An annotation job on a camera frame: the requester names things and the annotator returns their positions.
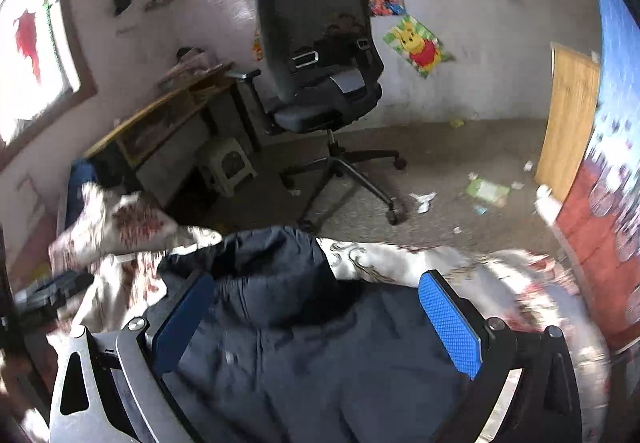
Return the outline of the navy blue puffer jacket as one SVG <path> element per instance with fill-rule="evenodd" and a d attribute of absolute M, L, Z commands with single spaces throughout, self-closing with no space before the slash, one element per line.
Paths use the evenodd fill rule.
<path fill-rule="evenodd" d="M 426 442 L 468 378 L 414 289 L 341 281 L 314 237 L 239 232 L 158 266 L 213 297 L 165 382 L 207 442 Z"/>

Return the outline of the floral pillow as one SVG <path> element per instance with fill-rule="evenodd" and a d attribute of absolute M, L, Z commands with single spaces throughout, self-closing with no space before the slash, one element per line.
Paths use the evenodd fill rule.
<path fill-rule="evenodd" d="M 178 224 L 142 192 L 119 195 L 87 182 L 81 196 L 78 219 L 49 246 L 53 274 L 85 269 L 107 255 L 183 253 L 222 241 L 214 229 Z"/>

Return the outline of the floral white red bedspread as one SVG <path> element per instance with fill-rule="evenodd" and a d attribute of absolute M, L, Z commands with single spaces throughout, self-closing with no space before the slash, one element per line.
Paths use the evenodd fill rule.
<path fill-rule="evenodd" d="M 334 276 L 416 287 L 427 270 L 480 310 L 502 317 L 517 330 L 562 328 L 577 378 L 582 405 L 582 438 L 597 441 L 603 433 L 608 403 L 608 350 L 590 321 L 574 275 L 548 255 L 526 250 L 499 250 L 488 255 L 465 253 L 449 246 L 419 248 L 384 243 L 335 241 L 320 237 L 319 247 Z M 158 266 L 165 255 L 137 252 L 107 255 L 82 270 L 94 276 L 86 291 L 70 299 L 53 319 L 62 329 L 86 324 L 99 331 L 120 327 L 167 295 Z"/>

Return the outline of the blue starry curtain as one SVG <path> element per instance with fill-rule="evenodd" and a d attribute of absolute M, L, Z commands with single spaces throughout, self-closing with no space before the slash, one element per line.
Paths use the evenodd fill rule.
<path fill-rule="evenodd" d="M 597 109 L 556 224 L 582 271 L 590 315 L 614 350 L 639 338 L 639 25 L 624 0 L 598 0 Z"/>

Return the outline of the small grey plastic stool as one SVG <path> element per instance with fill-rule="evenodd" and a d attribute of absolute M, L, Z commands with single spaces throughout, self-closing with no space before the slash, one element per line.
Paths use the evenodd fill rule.
<path fill-rule="evenodd" d="M 231 198 L 235 189 L 247 178 L 255 179 L 257 172 L 235 138 L 206 142 L 195 155 L 205 183 L 218 194 Z"/>

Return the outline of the window with red decoration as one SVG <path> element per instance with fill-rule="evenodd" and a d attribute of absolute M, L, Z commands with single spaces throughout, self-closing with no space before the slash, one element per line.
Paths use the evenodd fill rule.
<path fill-rule="evenodd" d="M 70 0 L 1 0 L 1 166 L 96 95 Z"/>

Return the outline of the green paper litter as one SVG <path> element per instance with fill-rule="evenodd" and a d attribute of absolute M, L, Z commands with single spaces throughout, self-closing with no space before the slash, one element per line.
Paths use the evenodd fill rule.
<path fill-rule="evenodd" d="M 506 206 L 510 189 L 506 186 L 477 178 L 469 183 L 465 193 L 477 200 L 483 200 L 485 203 L 502 208 Z"/>

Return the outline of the light wooden cabinet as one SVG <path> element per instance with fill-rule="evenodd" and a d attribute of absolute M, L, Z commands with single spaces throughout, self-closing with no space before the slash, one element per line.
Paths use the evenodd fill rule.
<path fill-rule="evenodd" d="M 551 44 L 551 100 L 535 182 L 563 203 L 573 186 L 591 136 L 600 66 L 589 56 Z"/>

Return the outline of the black mesh office chair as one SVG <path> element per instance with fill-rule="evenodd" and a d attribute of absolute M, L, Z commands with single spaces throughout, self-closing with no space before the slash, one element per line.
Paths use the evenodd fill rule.
<path fill-rule="evenodd" d="M 255 0 L 262 53 L 276 87 L 273 107 L 258 111 L 270 136 L 285 132 L 328 136 L 326 156 L 280 171 L 285 189 L 299 174 L 320 171 L 311 193 L 315 202 L 335 177 L 349 177 L 385 205 L 386 220 L 399 224 L 404 211 L 357 164 L 392 159 L 407 163 L 394 150 L 347 151 L 335 133 L 373 111 L 380 102 L 384 70 L 372 38 L 369 0 Z"/>

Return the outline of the Winnie the Pooh poster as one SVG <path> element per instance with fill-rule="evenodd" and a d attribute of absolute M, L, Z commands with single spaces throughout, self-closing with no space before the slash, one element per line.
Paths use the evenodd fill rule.
<path fill-rule="evenodd" d="M 430 76 L 437 65 L 454 59 L 440 39 L 411 15 L 403 16 L 383 40 L 422 78 Z"/>

